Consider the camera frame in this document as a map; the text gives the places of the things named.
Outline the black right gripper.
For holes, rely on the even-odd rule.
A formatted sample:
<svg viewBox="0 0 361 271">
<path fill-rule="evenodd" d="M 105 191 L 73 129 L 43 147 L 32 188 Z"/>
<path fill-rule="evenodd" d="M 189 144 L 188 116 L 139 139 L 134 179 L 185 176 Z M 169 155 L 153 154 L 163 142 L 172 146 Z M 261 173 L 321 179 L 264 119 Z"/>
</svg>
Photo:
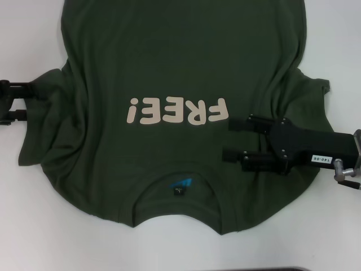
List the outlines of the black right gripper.
<svg viewBox="0 0 361 271">
<path fill-rule="evenodd" d="M 288 174 L 296 166 L 334 169 L 340 159 L 346 169 L 356 168 L 356 141 L 351 134 L 320 132 L 295 126 L 290 120 L 275 120 L 250 114 L 245 120 L 231 118 L 229 131 L 268 134 L 271 152 L 223 148 L 222 161 L 239 163 L 245 172 Z"/>
</svg>

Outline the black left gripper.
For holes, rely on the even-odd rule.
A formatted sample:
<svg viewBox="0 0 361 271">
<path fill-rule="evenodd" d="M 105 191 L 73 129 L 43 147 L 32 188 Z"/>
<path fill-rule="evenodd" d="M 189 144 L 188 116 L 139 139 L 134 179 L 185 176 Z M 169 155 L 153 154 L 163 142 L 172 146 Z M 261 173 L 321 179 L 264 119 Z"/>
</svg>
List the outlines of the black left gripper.
<svg viewBox="0 0 361 271">
<path fill-rule="evenodd" d="M 0 110 L 6 113 L 1 116 L 0 124 L 27 121 L 26 110 L 10 111 L 12 99 L 20 98 L 47 99 L 47 95 L 32 82 L 9 82 L 8 80 L 1 80 Z"/>
</svg>

